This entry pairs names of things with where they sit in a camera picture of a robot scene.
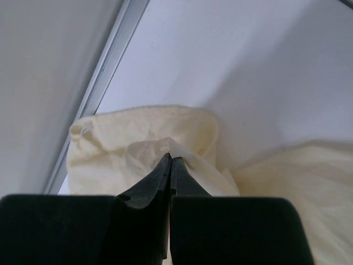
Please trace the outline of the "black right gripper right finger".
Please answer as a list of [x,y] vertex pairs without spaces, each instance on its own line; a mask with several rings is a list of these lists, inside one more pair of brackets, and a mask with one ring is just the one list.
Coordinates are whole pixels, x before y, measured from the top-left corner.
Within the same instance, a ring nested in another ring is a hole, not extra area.
[[170,252],[174,264],[313,264],[295,207],[283,198],[213,197],[172,161]]

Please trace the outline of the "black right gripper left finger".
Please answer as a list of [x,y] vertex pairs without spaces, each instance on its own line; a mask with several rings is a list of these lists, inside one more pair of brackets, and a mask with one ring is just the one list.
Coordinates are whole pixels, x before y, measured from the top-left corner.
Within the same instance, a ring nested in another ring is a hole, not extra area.
[[116,196],[11,194],[1,199],[2,264],[162,264],[172,158]]

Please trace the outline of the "cream yellow jacket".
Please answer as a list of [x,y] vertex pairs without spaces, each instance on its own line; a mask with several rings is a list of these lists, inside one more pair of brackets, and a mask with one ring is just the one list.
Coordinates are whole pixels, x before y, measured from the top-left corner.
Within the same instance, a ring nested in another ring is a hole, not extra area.
[[169,153],[182,157],[212,195],[288,199],[315,264],[352,263],[352,145],[309,141],[230,171],[216,162],[223,150],[216,117],[176,105],[86,116],[69,134],[66,168],[73,195],[120,194]]

